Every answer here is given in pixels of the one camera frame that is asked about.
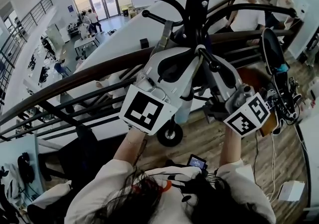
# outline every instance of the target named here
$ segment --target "dark hair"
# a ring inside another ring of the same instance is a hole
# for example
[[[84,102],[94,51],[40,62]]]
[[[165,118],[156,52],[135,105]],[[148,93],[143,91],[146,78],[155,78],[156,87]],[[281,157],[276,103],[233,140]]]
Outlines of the dark hair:
[[[139,223],[148,224],[156,216],[162,195],[162,187],[145,174],[134,184],[137,172],[126,178],[120,192],[106,200],[93,218],[92,223]],[[201,173],[185,183],[187,194],[195,194],[197,203],[194,207],[187,205],[185,213],[193,224],[207,222],[207,215],[214,210],[222,215],[223,223],[235,221],[247,224],[269,224],[263,216],[256,213],[253,205],[238,204],[231,196],[229,185],[222,179],[204,177]]]
[[[66,111],[67,113],[74,113],[74,112],[75,112],[73,106],[67,106],[67,107],[65,108],[65,111]]]

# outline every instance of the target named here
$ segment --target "wooden handrail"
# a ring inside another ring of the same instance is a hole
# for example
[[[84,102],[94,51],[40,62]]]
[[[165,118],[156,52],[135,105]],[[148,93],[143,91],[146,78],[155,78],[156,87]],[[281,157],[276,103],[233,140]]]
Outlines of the wooden handrail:
[[[277,36],[292,34],[289,30],[275,30],[275,33]],[[232,33],[213,34],[210,35],[210,39],[212,41],[212,44],[215,44],[239,39],[256,39],[260,37],[260,34],[260,30],[241,31]],[[75,73],[69,77],[66,77],[54,84],[51,84],[48,87],[26,98],[25,100],[23,100],[22,102],[18,103],[16,106],[12,107],[10,110],[5,112],[0,117],[0,125],[3,125],[12,118],[16,117],[21,112],[24,112],[27,109],[34,107],[42,101],[46,101],[68,90],[86,84],[90,81],[98,80],[106,75],[110,75],[124,69],[135,67],[140,64],[145,64],[148,62],[152,50],[153,47],[149,47],[102,62],[95,66],[84,69],[78,73]]]

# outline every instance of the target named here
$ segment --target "wheel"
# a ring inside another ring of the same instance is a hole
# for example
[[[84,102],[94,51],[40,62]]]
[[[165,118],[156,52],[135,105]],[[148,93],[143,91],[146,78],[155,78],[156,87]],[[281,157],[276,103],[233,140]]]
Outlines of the wheel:
[[[171,136],[168,134],[168,130],[171,124],[168,121],[158,132],[157,137],[159,142],[166,146],[166,147],[174,147],[178,145],[181,140],[183,139],[183,129],[178,125],[175,124],[174,131]]]

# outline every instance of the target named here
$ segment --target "woman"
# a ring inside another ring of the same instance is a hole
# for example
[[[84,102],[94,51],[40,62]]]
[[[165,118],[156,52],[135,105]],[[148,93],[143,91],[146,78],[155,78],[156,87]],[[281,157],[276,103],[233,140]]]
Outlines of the woman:
[[[226,128],[215,178],[197,167],[165,167],[136,179],[135,162],[144,134],[132,128],[113,160],[71,203],[66,224],[252,223],[274,224],[262,190],[237,173],[243,167],[241,138]]]

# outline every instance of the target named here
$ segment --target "grey floor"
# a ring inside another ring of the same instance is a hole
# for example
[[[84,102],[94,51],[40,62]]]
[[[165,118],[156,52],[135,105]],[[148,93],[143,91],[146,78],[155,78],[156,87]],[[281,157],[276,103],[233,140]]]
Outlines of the grey floor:
[[[106,39],[108,39],[108,37],[110,37],[108,35],[108,31],[113,30],[113,29],[119,29],[121,28],[126,22],[128,22],[130,19],[128,17],[124,17],[124,16],[117,16],[108,20],[103,20],[100,21],[100,24],[102,26],[102,30],[104,31],[104,33],[100,33],[99,28],[97,28],[98,30],[98,34],[96,34],[96,38],[99,40],[100,44],[103,43]],[[65,65],[71,70],[71,74],[73,74],[75,72],[75,68],[77,65],[77,61],[75,60],[76,58],[76,52],[74,50],[74,43],[76,40],[80,39],[80,35],[77,35],[75,37],[72,37],[70,41],[68,41],[62,48],[62,52],[66,51],[66,58],[65,58]],[[89,45],[88,48],[85,49],[86,51],[86,57],[89,57],[91,55],[91,53],[96,49],[97,47],[91,46]],[[66,95],[61,95],[61,103],[64,103],[66,101],[71,100],[71,96],[69,96],[68,94]]]

